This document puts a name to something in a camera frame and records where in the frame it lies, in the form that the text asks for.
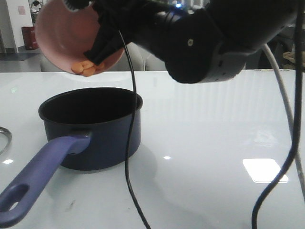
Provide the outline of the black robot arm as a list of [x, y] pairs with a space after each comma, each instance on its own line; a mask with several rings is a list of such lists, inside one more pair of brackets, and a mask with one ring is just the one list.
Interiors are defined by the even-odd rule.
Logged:
[[156, 0], [66, 0], [93, 9], [100, 28], [85, 56], [100, 64], [133, 42], [165, 63], [180, 83], [226, 81], [297, 17], [298, 0], [212, 0], [186, 10]]

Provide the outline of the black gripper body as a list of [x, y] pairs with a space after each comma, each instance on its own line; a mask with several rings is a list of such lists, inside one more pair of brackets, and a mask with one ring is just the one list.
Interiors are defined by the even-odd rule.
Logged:
[[171, 6], [162, 0], [65, 0], [65, 7], [76, 13], [93, 9], [99, 28], [117, 24], [123, 43], [143, 48], [165, 48], [170, 38]]

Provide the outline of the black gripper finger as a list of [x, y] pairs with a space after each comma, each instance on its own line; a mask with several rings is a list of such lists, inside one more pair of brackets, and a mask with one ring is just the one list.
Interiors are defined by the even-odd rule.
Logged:
[[98, 29], [91, 48], [83, 54], [95, 65], [102, 62], [105, 65], [115, 65], [123, 53], [123, 41], [119, 26], [113, 23], [104, 23]]

